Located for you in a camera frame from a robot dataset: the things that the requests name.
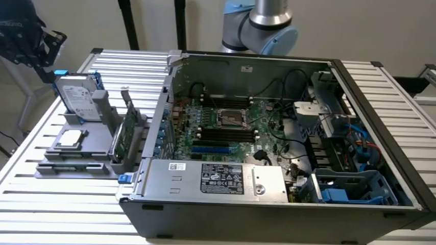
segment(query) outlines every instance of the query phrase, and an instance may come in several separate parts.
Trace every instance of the blue cable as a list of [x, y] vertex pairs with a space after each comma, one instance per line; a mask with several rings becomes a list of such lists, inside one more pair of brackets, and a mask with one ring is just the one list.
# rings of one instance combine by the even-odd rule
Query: blue cable
[[345, 124], [346, 127], [350, 127], [353, 130], [356, 130], [358, 133], [362, 134], [362, 138], [366, 139], [368, 138], [368, 132], [361, 130], [357, 126], [350, 125], [350, 124]]

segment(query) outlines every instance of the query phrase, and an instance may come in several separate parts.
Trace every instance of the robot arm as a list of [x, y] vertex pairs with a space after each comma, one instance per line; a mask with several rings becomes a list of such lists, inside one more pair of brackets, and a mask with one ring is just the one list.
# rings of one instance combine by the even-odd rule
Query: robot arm
[[0, 1], [0, 56], [32, 67], [44, 83], [54, 81], [53, 65], [66, 35], [46, 31], [30, 0]]
[[254, 0], [226, 1], [222, 52], [286, 55], [298, 34], [290, 21], [288, 0], [256, 0], [256, 4]]

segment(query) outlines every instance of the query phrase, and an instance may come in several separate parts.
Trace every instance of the power supply label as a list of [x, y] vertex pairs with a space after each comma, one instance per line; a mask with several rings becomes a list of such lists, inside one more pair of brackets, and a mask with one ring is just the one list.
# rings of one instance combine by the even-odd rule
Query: power supply label
[[244, 178], [241, 165], [202, 164], [202, 193], [244, 195]]

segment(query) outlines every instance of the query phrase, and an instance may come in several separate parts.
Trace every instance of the sticker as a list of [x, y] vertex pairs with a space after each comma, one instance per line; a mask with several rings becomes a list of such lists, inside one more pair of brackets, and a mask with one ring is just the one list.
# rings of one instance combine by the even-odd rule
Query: sticker
[[168, 170], [184, 171], [185, 170], [185, 163], [180, 163], [180, 162], [169, 163]]
[[244, 195], [242, 166], [202, 164], [200, 190], [202, 193]]
[[64, 86], [62, 90], [76, 115], [84, 120], [101, 120], [89, 90], [78, 86]]
[[241, 72], [253, 72], [253, 67], [252, 66], [241, 66], [240, 67], [240, 71]]

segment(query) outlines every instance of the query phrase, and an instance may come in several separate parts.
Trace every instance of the green circuit board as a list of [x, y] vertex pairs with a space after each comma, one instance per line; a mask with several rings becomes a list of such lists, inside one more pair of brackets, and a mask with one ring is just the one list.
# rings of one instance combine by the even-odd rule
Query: green circuit board
[[[273, 151], [273, 145], [277, 140], [268, 133], [268, 120], [272, 112], [266, 111], [268, 101], [254, 101], [254, 103], [244, 109], [246, 127], [244, 130], [257, 130], [260, 138], [256, 142], [229, 142], [230, 153], [201, 153], [201, 160], [218, 161], [218, 162], [246, 162], [246, 159], [253, 160], [252, 155], [256, 151], [264, 150], [268, 153]], [[218, 123], [218, 110], [225, 108], [202, 107], [196, 100], [180, 98], [176, 101], [174, 110], [176, 115], [176, 147], [174, 159], [190, 160], [190, 147], [193, 141], [198, 140], [196, 137], [197, 127], [202, 126], [206, 129], [236, 129], [241, 128], [238, 125], [226, 123], [225, 126]], [[270, 121], [277, 124], [278, 116], [272, 118]], [[282, 137], [282, 131], [273, 131], [274, 135]]]

